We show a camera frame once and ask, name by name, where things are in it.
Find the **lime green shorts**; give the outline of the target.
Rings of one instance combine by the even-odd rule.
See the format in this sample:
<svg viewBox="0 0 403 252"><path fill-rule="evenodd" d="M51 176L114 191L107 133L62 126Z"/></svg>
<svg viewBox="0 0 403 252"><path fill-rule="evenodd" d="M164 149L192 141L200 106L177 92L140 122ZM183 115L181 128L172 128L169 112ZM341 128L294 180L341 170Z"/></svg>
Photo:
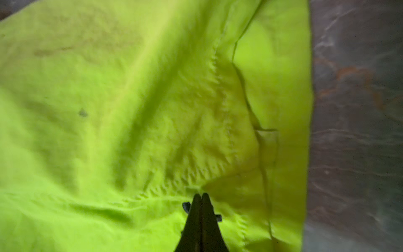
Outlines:
<svg viewBox="0 0 403 252"><path fill-rule="evenodd" d="M38 1L1 21L1 251L299 252L308 1Z"/></svg>

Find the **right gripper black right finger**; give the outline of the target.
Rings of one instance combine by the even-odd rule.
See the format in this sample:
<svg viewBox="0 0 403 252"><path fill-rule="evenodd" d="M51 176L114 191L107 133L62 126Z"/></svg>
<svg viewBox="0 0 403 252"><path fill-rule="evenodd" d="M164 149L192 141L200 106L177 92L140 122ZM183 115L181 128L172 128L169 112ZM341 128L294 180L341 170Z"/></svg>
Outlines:
<svg viewBox="0 0 403 252"><path fill-rule="evenodd" d="M202 195L201 202L201 246L203 252L229 252L221 235L217 216L210 197Z"/></svg>

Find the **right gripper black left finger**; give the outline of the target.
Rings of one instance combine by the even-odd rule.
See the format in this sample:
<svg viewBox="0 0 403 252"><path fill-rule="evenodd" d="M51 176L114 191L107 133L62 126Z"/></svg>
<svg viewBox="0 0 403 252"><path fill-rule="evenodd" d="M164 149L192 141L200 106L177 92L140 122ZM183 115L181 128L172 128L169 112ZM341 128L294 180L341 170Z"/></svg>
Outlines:
<svg viewBox="0 0 403 252"><path fill-rule="evenodd" d="M182 204L187 220L175 252L201 252L201 204L199 194L193 197L192 202Z"/></svg>

